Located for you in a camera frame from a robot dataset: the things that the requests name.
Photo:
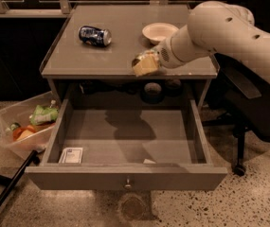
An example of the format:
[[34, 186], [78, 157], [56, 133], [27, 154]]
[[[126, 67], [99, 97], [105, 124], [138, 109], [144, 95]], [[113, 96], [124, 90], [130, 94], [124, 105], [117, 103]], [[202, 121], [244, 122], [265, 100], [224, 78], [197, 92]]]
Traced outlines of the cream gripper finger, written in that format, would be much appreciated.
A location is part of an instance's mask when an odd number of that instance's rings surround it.
[[159, 63], [152, 55], [143, 57], [142, 59], [134, 59], [132, 62], [132, 68], [137, 77], [149, 75], [156, 72], [159, 68]]

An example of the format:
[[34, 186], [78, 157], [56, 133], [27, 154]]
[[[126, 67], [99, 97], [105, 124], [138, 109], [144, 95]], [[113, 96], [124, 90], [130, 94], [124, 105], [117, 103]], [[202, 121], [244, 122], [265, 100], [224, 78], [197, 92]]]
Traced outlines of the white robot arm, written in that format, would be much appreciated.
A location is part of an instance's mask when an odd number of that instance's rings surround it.
[[249, 9], [218, 1], [196, 6], [185, 26], [138, 54], [132, 67], [140, 77], [216, 53], [240, 62], [270, 84], [270, 33], [254, 26]]

